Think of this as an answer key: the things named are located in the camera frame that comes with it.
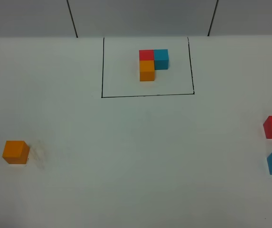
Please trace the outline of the orange template block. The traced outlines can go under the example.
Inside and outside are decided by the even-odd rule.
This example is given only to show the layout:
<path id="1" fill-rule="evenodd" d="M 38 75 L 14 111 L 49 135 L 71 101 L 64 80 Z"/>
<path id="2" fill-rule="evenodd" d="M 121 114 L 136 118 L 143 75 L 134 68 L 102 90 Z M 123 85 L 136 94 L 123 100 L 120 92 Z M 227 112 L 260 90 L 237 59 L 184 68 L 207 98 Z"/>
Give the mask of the orange template block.
<path id="1" fill-rule="evenodd" d="M 155 67 L 153 60 L 140 60 L 140 81 L 154 81 Z"/>

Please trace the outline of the red template block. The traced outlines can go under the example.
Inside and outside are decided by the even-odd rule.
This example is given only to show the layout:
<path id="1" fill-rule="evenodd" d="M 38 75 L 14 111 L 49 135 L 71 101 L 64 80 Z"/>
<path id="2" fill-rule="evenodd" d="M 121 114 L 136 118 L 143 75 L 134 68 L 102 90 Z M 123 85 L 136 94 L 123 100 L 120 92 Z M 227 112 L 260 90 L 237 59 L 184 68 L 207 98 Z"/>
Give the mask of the red template block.
<path id="1" fill-rule="evenodd" d="M 154 60 L 154 50 L 139 50 L 139 60 L 140 61 L 153 61 Z"/>

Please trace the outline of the blue template block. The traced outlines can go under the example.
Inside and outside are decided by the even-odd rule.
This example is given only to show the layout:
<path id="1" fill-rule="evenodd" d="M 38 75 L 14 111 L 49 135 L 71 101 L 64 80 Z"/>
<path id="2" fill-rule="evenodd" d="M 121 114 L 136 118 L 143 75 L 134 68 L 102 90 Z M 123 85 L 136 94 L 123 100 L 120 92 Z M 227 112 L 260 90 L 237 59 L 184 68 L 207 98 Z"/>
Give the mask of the blue template block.
<path id="1" fill-rule="evenodd" d="M 169 53 L 167 49 L 154 50 L 155 70 L 167 70 L 169 68 Z"/>

